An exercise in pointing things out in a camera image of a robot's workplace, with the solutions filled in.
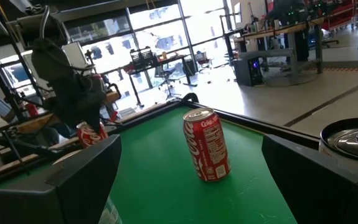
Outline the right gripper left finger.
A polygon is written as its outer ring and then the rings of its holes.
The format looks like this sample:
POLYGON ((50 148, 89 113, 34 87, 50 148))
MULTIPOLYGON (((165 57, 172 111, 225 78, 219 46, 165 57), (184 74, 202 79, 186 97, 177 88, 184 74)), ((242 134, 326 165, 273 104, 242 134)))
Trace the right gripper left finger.
POLYGON ((0 184, 0 224, 97 224, 114 183, 121 138, 0 184))

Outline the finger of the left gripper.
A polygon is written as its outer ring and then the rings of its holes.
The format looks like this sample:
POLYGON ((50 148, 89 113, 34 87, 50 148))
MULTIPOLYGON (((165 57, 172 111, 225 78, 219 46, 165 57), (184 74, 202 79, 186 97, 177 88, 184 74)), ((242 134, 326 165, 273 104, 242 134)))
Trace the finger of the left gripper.
POLYGON ((100 129, 100 107, 90 106, 86 108, 80 108, 79 106, 73 107, 73 126, 75 129, 82 122, 86 122, 96 133, 99 133, 100 129))

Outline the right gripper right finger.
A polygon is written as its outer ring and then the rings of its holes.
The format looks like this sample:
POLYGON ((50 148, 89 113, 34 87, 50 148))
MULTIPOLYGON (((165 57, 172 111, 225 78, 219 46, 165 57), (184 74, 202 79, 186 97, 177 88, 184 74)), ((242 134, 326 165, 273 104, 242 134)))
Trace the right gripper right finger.
POLYGON ((358 224, 358 169, 267 134, 262 153, 298 224, 358 224))

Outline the red Coca-Cola can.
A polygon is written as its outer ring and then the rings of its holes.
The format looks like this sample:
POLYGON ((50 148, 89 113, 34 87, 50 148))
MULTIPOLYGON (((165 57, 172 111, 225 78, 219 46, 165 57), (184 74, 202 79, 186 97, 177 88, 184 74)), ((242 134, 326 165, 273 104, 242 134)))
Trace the red Coca-Cola can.
POLYGON ((95 145, 108 137, 102 123, 100 123, 98 131, 95 131, 85 121, 78 124, 76 129, 78 139, 84 148, 95 145))
POLYGON ((230 172, 224 132, 212 108, 197 108, 183 116, 184 136, 199 179, 214 182, 230 172))

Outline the white can black top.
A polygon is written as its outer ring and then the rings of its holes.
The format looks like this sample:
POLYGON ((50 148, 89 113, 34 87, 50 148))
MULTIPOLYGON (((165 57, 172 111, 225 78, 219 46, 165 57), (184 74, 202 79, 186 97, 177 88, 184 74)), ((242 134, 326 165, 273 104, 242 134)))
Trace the white can black top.
POLYGON ((332 157, 339 167, 358 175, 358 118, 327 125, 320 132, 319 152, 332 157))

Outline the white board panel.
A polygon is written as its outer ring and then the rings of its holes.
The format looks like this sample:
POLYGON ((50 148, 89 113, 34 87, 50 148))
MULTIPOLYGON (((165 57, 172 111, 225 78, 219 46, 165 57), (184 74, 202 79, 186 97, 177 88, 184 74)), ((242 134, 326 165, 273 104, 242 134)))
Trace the white board panel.
POLYGON ((78 68, 85 68, 88 66, 85 55, 82 52, 82 47, 79 42, 72 42, 62 46, 62 50, 67 55, 71 66, 78 68))

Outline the black plastic crate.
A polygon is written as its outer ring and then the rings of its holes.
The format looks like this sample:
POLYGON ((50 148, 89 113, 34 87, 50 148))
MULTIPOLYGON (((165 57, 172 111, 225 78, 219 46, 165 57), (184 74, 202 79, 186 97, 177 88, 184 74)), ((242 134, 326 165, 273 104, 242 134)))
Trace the black plastic crate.
POLYGON ((130 56, 136 70, 147 66, 154 66, 158 63, 156 54, 152 52, 149 46, 138 50, 131 49, 130 56))

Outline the black office chair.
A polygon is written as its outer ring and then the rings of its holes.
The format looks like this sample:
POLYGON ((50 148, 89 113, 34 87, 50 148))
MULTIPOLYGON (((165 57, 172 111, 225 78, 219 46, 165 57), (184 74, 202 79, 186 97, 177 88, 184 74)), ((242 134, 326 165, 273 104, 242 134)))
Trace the black office chair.
POLYGON ((173 80, 170 79, 170 76, 175 70, 176 70, 175 68, 173 68, 172 70, 167 68, 165 70, 164 65, 159 65, 158 67, 155 68, 154 71, 154 77, 160 78, 162 80, 162 82, 157 85, 157 88, 159 91, 163 91, 166 94, 166 101, 181 95, 178 93, 173 93, 171 91, 171 89, 174 87, 173 84, 175 83, 175 79, 173 80))

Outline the green table mat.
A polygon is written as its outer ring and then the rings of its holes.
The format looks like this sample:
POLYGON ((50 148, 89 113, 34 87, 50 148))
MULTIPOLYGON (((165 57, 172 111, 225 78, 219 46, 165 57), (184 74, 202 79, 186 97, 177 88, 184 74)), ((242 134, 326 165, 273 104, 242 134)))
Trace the green table mat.
POLYGON ((109 196, 124 224, 296 224, 264 160, 263 134, 220 118, 230 161, 223 179, 198 178, 178 108, 119 134, 109 196))

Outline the black desk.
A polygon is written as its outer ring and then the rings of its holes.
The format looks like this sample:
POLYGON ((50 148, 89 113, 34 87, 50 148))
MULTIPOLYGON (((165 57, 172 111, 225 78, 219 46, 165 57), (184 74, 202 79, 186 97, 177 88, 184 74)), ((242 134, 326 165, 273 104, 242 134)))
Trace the black desk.
POLYGON ((156 67, 158 67, 159 65, 169 64, 169 63, 171 63, 171 62, 173 62, 173 61, 176 61, 176 60, 181 60, 183 66, 185 67, 185 66, 187 65, 186 60, 185 60, 185 57, 186 57, 186 56, 187 56, 187 55, 178 55, 178 56, 171 57, 171 58, 164 59, 164 60, 158 59, 158 63, 157 63, 156 65, 154 65, 154 66, 147 66, 147 67, 141 68, 141 69, 139 69, 139 70, 134 69, 134 70, 129 70, 128 72, 126 72, 126 73, 129 75, 129 77, 130 77, 130 82, 131 82, 131 85, 132 85, 132 87, 133 87, 134 95, 135 95, 135 97, 136 97, 136 105, 139 106, 140 108, 143 108, 143 107, 144 107, 144 105, 141 103, 140 98, 139 98, 139 96, 138 96, 138 91, 137 91, 137 89, 136 89, 136 87, 135 87, 135 85, 134 85, 134 82, 133 82, 133 79, 132 79, 132 75, 139 74, 139 73, 141 73, 141 72, 146 72, 146 71, 148 71, 149 69, 156 68, 156 67))

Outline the wooden workbench black legs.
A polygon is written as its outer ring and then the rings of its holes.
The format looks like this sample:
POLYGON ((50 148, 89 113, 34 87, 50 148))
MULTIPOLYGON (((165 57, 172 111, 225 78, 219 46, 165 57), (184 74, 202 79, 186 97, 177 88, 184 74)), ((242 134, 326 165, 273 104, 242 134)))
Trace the wooden workbench black legs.
POLYGON ((234 39, 234 43, 238 48, 238 58, 251 59, 258 58, 260 63, 260 70, 262 74, 263 68, 269 68, 270 65, 267 62, 262 62, 261 59, 268 59, 271 57, 289 57, 290 68, 288 72, 276 72, 274 75, 267 78, 263 77, 264 84, 268 86, 292 86, 300 85, 312 81, 320 73, 323 72, 323 33, 321 31, 321 25, 324 22, 324 18, 320 17, 305 22, 300 22, 295 25, 280 27, 278 29, 265 29, 258 32, 251 32, 241 35, 234 39), (314 50, 316 58, 314 60, 308 60, 307 62, 297 61, 296 45, 294 40, 294 33, 303 30, 305 28, 314 29, 315 45, 314 50), (257 40, 265 37, 276 37, 277 35, 287 34, 289 47, 287 49, 273 49, 273 50, 255 50, 255 51, 243 51, 241 46, 246 44, 248 40, 257 40))

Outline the red storage shelving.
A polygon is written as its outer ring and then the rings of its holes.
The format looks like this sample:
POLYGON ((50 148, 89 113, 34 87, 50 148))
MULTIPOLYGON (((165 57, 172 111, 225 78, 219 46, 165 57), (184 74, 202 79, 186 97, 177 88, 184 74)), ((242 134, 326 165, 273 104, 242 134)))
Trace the red storage shelving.
POLYGON ((348 24, 354 26, 358 16, 358 0, 329 0, 326 5, 326 18, 322 24, 325 31, 335 31, 348 24))

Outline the black rig frame post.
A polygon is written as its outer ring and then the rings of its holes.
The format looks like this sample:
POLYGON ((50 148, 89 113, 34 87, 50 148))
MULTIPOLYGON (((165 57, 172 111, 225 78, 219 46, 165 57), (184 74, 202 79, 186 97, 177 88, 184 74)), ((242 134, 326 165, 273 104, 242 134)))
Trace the black rig frame post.
POLYGON ((20 103, 26 102, 27 104, 33 104, 33 105, 35 105, 36 102, 23 98, 18 93, 14 93, 12 88, 9 88, 7 86, 7 82, 4 79, 4 72, 2 71, 1 66, 0 66, 0 89, 4 94, 7 102, 10 104, 11 108, 13 109, 15 117, 17 118, 17 121, 14 124, 23 124, 25 122, 30 122, 38 117, 38 115, 31 117, 29 112, 26 110, 25 106, 19 106, 19 102, 20 103))

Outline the black table frame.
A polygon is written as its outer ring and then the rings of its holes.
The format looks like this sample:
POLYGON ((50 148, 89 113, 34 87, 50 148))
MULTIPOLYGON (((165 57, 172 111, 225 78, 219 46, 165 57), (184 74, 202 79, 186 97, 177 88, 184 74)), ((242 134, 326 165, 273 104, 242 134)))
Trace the black table frame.
MULTIPOLYGON (((162 114, 168 113, 178 108, 199 109, 203 107, 198 103, 196 97, 189 99, 170 100, 161 105, 154 105, 152 108, 132 114, 130 117, 125 117, 122 121, 106 122, 107 133, 109 135, 119 134, 127 129, 131 129, 141 123, 147 122, 151 119, 158 118, 162 114)), ((277 126, 266 123, 256 119, 248 118, 240 114, 234 114, 222 110, 215 110, 218 116, 226 122, 230 122, 247 130, 251 130, 260 134, 273 134, 281 138, 293 141, 300 145, 316 149, 318 147, 319 138, 303 134, 297 131, 290 130, 284 126, 277 126)), ((7 127, 0 128, 0 133, 7 130, 7 127)), ((22 172, 27 172, 29 168, 45 163, 51 159, 65 155, 79 148, 79 140, 77 138, 69 139, 63 143, 58 143, 54 146, 37 146, 27 142, 10 139, 9 136, 0 136, 0 146, 17 149, 16 156, 22 156, 22 161, 15 161, 6 168, 0 168, 0 183, 11 178, 14 175, 22 172)))

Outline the black frame clamp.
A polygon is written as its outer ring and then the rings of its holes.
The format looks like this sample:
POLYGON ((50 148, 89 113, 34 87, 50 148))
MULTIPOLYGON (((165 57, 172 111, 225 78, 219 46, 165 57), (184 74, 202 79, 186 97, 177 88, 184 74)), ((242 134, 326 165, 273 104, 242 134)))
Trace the black frame clamp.
POLYGON ((188 104, 188 103, 193 104, 198 102, 199 99, 195 93, 188 93, 180 99, 181 104, 188 104))

